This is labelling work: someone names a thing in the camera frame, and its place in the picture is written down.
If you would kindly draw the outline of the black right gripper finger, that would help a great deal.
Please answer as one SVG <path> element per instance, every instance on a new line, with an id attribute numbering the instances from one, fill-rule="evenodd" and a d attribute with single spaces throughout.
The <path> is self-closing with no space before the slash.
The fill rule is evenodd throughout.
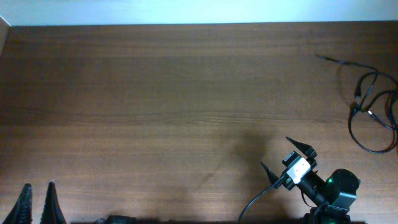
<path id="1" fill-rule="evenodd" d="M 296 140 L 293 140 L 290 137 L 286 137 L 286 139 L 292 143 L 299 151 L 301 151 L 305 156 L 307 157 L 316 157 L 317 153 L 314 150 L 314 148 L 311 145 L 302 143 L 302 142 L 298 142 Z"/>
<path id="2" fill-rule="evenodd" d="M 273 173 L 273 171 L 271 171 L 270 168 L 268 168 L 263 162 L 260 162 L 260 164 L 261 164 L 261 166 L 263 167 L 263 169 L 265 170 L 265 172 L 266 172 L 266 174 L 267 174 L 267 176 L 268 176 L 268 179 L 269 179 L 270 183 L 271 183 L 272 185 L 275 184 L 275 183 L 279 180 L 278 176 L 276 176 L 276 175 Z"/>

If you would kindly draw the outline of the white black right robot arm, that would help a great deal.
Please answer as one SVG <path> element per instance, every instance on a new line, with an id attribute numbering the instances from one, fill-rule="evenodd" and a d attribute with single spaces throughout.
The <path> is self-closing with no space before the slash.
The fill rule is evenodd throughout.
<path id="1" fill-rule="evenodd" d="M 323 180 L 314 168 L 317 153 L 308 144 L 291 138 L 287 140 L 299 152 L 292 151 L 282 163 L 286 169 L 278 177 L 265 164 L 261 164 L 271 182 L 272 189 L 283 186 L 287 190 L 298 188 L 315 205 L 304 215 L 304 223 L 350 223 L 350 206 L 357 199 L 360 180 L 349 170 L 337 169 Z"/>

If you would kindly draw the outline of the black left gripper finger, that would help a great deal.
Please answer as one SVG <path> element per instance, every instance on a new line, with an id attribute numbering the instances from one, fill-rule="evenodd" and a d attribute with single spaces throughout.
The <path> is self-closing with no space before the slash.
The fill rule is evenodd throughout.
<path id="1" fill-rule="evenodd" d="M 31 224 L 32 195 L 32 185 L 25 184 L 11 212 L 2 224 Z"/>
<path id="2" fill-rule="evenodd" d="M 66 224 L 67 221 L 60 208 L 55 183 L 50 182 L 47 188 L 44 209 L 40 224 Z"/>

